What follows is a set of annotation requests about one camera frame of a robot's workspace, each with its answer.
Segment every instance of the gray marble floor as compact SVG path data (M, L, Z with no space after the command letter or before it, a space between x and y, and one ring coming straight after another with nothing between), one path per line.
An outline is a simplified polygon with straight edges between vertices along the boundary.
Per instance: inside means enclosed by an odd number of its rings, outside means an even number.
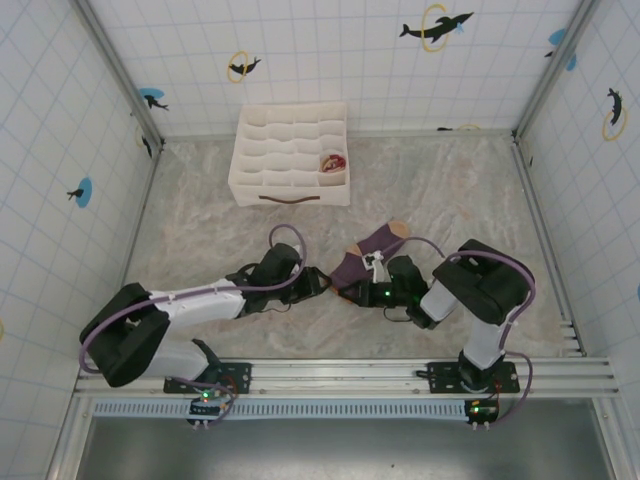
M348 141L351 206L238 207L227 185L233 141L169 144L162 154L128 281L175 290L215 281L266 252L273 225L305 236L309 264L325 272L344 250L390 219L435 241L445 253L476 238L524 262L538 296L507 342L535 356L561 352L560 311L513 164L508 137L356 138ZM292 241L282 233L277 240ZM425 277L439 264L422 243L407 244ZM455 356L469 336L458 308L436 330L391 323L331 292L268 312L176 332L219 355L254 358L402 358Z

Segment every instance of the grid pattern wall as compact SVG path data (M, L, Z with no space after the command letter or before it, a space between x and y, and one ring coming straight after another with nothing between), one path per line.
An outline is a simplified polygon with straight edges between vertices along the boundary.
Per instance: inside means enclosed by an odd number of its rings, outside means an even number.
M2 479L44 477L80 329L118 286L151 167L129 113L67 0L2 1Z
M578 3L93 2L136 85L168 106L150 107L165 136L234 133L246 103L335 100L351 131L513 128Z
M612 358L638 434L640 2L602 3L523 150L588 353Z

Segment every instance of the sock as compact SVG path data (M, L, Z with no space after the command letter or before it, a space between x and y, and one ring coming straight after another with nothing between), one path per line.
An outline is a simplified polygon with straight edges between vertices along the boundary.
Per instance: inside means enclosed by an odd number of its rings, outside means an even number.
M399 220L385 223L369 237L361 240L356 245L347 249L342 263L331 273L333 290L339 290L358 280L364 280L373 276L373 270L366 270L362 263L362 256L377 250L384 250L398 240L409 236L409 227ZM387 253L382 263L386 263L401 247L393 248Z

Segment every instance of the organizer compartment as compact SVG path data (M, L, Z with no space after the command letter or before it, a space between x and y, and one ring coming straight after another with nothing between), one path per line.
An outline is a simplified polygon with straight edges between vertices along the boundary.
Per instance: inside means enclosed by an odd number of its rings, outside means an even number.
M338 102L243 107L229 170L238 205L349 205L346 112ZM320 172L334 153L346 169Z

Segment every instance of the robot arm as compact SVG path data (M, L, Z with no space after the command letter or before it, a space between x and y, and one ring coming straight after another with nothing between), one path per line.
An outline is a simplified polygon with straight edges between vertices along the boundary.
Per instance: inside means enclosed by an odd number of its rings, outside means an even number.
M417 320L435 328L462 304L472 330L458 358L459 374L469 390L482 391L504 359L511 318L535 286L526 266L477 240L458 252L457 261L446 260L434 270L434 285L420 301L424 315Z
M140 376L215 383L220 361L213 351L199 340L170 340L167 332L257 313L270 301L291 305L322 294L330 279L315 267L298 271L300 260L296 249L279 243L269 249L260 263L246 265L209 285L172 292L147 291L139 283L127 285L85 327L80 342L84 344L114 314L145 302L147 306L111 323L87 347L109 385L126 385ZM293 283L277 288L296 273ZM265 288L241 291L236 287ZM202 290L211 293L195 295Z
M458 358L458 373L469 391L482 391L504 358L509 320L533 294L533 275L522 263L477 240L467 241L452 257L434 270L431 288L411 259L400 256L389 260L390 282L362 280L340 294L361 307L406 307L409 319L428 329L462 304L472 331Z

